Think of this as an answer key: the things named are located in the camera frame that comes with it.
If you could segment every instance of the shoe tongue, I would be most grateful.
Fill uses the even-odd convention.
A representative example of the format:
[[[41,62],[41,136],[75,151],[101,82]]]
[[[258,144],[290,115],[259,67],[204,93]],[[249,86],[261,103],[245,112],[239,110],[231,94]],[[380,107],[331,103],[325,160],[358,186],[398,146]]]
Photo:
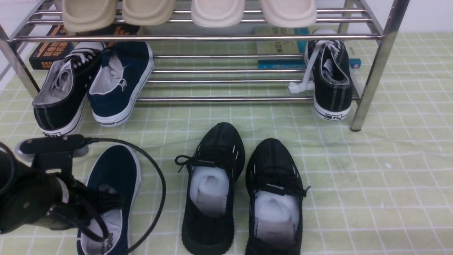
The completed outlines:
[[[321,75],[323,79],[332,85],[348,85],[349,81],[347,77],[343,74],[343,72],[337,70],[339,69],[338,65],[336,64],[337,59],[333,50],[330,50],[328,48],[328,45],[324,47],[323,55],[324,58],[321,66]]]
[[[63,99],[69,95],[72,89],[72,68],[71,61],[64,63],[55,78],[52,86],[52,93],[55,97]]]

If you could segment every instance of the black cable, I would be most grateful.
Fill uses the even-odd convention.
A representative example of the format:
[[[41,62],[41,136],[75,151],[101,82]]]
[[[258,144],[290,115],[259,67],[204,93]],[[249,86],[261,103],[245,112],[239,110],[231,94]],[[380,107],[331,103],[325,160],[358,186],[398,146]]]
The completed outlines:
[[[162,182],[162,198],[160,199],[160,205],[159,205],[159,209],[157,210],[156,217],[154,218],[153,223],[151,223],[151,226],[149,226],[149,228],[145,232],[145,234],[142,237],[140,237],[140,239],[126,251],[127,254],[131,253],[133,250],[137,249],[137,247],[140,246],[146,240],[146,238],[148,238],[148,236],[151,234],[151,231],[153,231],[154,227],[156,227],[160,214],[162,213],[162,210],[164,209],[165,193],[167,190],[164,174],[162,173],[162,170],[160,170],[160,167],[157,165],[156,161],[147,152],[145,152],[142,148],[140,148],[130,142],[126,142],[126,141],[119,140],[119,139],[113,139],[113,138],[95,138],[95,137],[87,137],[87,138],[85,138],[85,141],[87,144],[92,144],[95,142],[116,142],[116,143],[120,143],[120,144],[129,146],[129,147],[133,148],[134,150],[143,154],[143,156],[145,156],[151,162],[151,164],[153,164],[153,166],[156,168],[157,173],[160,176],[160,180]]]

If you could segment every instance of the white shoelace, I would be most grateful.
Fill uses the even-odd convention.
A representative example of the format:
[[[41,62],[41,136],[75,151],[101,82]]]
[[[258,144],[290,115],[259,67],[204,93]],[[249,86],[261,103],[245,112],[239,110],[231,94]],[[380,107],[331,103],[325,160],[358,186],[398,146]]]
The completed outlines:
[[[337,56],[340,53],[340,49],[337,49],[334,47],[334,44],[332,41],[329,40],[320,40],[316,42],[316,46],[314,47],[314,50],[312,52],[312,55],[306,63],[307,69],[305,70],[304,78],[302,79],[302,83],[294,83],[290,82],[288,89],[291,93],[300,93],[304,92],[306,90],[314,90],[314,82],[309,81],[310,80],[310,74],[313,69],[314,63],[316,62],[316,58],[318,57],[319,52],[323,48],[323,46],[326,45],[331,51],[333,51],[333,54]]]

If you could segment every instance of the chrome bar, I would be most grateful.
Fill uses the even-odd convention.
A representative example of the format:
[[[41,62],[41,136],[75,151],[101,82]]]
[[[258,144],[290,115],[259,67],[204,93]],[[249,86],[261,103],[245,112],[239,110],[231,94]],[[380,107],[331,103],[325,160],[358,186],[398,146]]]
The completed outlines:
[[[372,22],[369,22],[367,25],[370,28],[370,31],[375,34],[383,34],[384,30],[379,23],[377,17],[374,15],[373,10],[370,8],[366,0],[354,0],[357,7],[363,8],[366,10],[365,13],[362,13],[363,17],[369,17]]]
[[[368,75],[368,79],[365,84],[365,89],[363,90],[361,100],[357,107],[356,115],[354,116],[351,124],[352,131],[356,132],[362,129],[363,122],[365,121],[366,114],[370,109],[377,86],[379,85],[382,74],[384,73],[384,68],[386,67],[408,5],[408,0],[393,1],[389,18],[384,29],[383,40],[377,49],[370,74]]]
[[[256,54],[256,55],[154,55],[154,59],[302,59],[304,54]]]
[[[365,9],[360,8],[323,8],[318,9],[318,14],[337,14],[337,13],[365,13]],[[61,16],[63,12],[59,10],[41,10],[34,13],[40,16]],[[116,15],[120,16],[123,12],[117,10]],[[191,10],[174,10],[173,14],[191,14]],[[245,10],[244,14],[263,14],[262,10]]]
[[[354,7],[354,0],[344,0],[344,8],[352,8]],[[342,18],[350,18],[351,13],[343,13]],[[349,29],[348,23],[341,23],[338,27],[339,34],[347,34],[347,30]]]
[[[255,74],[255,73],[302,73],[304,69],[199,69],[199,70],[153,70],[153,74]]]
[[[151,40],[184,40],[184,41],[267,41],[267,40],[379,40],[378,34],[293,34],[293,35],[109,35],[109,36],[18,36],[13,39],[18,42],[124,42]]]
[[[267,23],[266,19],[242,19],[242,23]],[[351,17],[351,18],[342,18],[342,17],[332,17],[332,18],[318,18],[317,23],[370,23],[372,20],[366,17]],[[123,19],[115,19],[114,24],[123,24],[125,23]],[[170,19],[167,23],[192,23],[191,19]],[[33,19],[29,20],[25,25],[62,25],[63,21],[58,20],[48,20],[48,19]]]
[[[20,81],[24,84],[25,89],[32,98],[35,98],[39,92],[39,86],[28,70],[24,61],[17,51],[17,45],[11,43],[10,38],[0,24],[0,51],[3,52],[11,67],[16,72]]]
[[[250,79],[250,80],[241,80],[241,79],[228,79],[228,80],[220,80],[220,79],[212,79],[212,80],[148,80],[146,83],[148,84],[238,84],[238,83],[289,83],[295,82],[300,83],[302,82],[301,79]]]
[[[137,102],[149,103],[193,103],[193,102],[211,102],[211,103],[229,103],[229,102],[297,102],[312,101],[313,97],[170,97],[170,98],[137,98]]]

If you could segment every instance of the metal shoe rack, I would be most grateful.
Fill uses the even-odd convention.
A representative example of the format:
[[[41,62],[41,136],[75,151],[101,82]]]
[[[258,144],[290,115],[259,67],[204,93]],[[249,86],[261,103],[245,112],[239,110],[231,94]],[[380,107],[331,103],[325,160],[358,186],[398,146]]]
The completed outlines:
[[[337,34],[317,34],[317,35],[216,35],[216,36],[200,36],[200,35],[118,35],[118,36],[30,36],[30,32],[35,26],[39,25],[60,25],[62,11],[50,10],[50,7],[55,4],[57,8],[61,7],[61,0],[41,0],[35,9],[24,19],[21,26],[10,37],[7,36],[4,29],[0,25],[0,49],[11,64],[11,67],[17,73],[19,79],[24,84],[31,97],[35,97],[39,92],[39,86],[31,75],[30,71],[24,64],[24,60],[19,56],[19,51],[24,43],[41,43],[41,42],[86,42],[86,41],[153,41],[153,40],[180,40],[180,41],[258,41],[258,40],[375,40],[379,47],[376,52],[370,74],[364,86],[363,92],[355,81],[356,95],[354,99],[357,102],[357,110],[351,124],[352,131],[360,131],[365,120],[368,109],[373,100],[377,86],[384,72],[387,60],[391,49],[395,42],[398,30],[405,15],[407,6],[410,0],[394,0],[390,10],[389,18],[384,28],[381,27],[377,18],[373,14],[366,0],[345,0],[343,8],[328,8],[318,9],[317,23],[339,23]],[[266,20],[262,17],[261,10],[246,10],[246,14],[254,14],[258,18],[244,18],[243,23],[265,23]],[[178,17],[181,14],[188,15],[189,19],[181,19],[172,17],[169,23],[188,23],[190,20],[190,10],[175,10],[174,16]],[[326,17],[323,14],[341,14],[336,17]],[[43,16],[55,16],[57,19],[42,19]],[[122,19],[116,19],[115,23],[124,23]],[[348,34],[350,23],[365,23],[370,29],[369,34]],[[282,57],[282,55],[273,54],[244,54],[244,55],[156,55],[155,59],[272,59]],[[286,58],[303,58],[302,54],[285,55]],[[287,79],[285,75],[293,73],[301,73],[301,69],[193,69],[193,70],[167,70],[155,67],[154,73],[166,74],[266,74],[275,73],[282,75],[279,79],[201,79],[201,80],[182,80],[182,79],[165,79],[148,81],[149,84],[250,84],[250,83],[284,83],[301,82],[301,79]],[[293,101],[311,101],[313,97],[157,97],[157,98],[138,98],[138,102],[162,103],[162,102],[293,102]]]

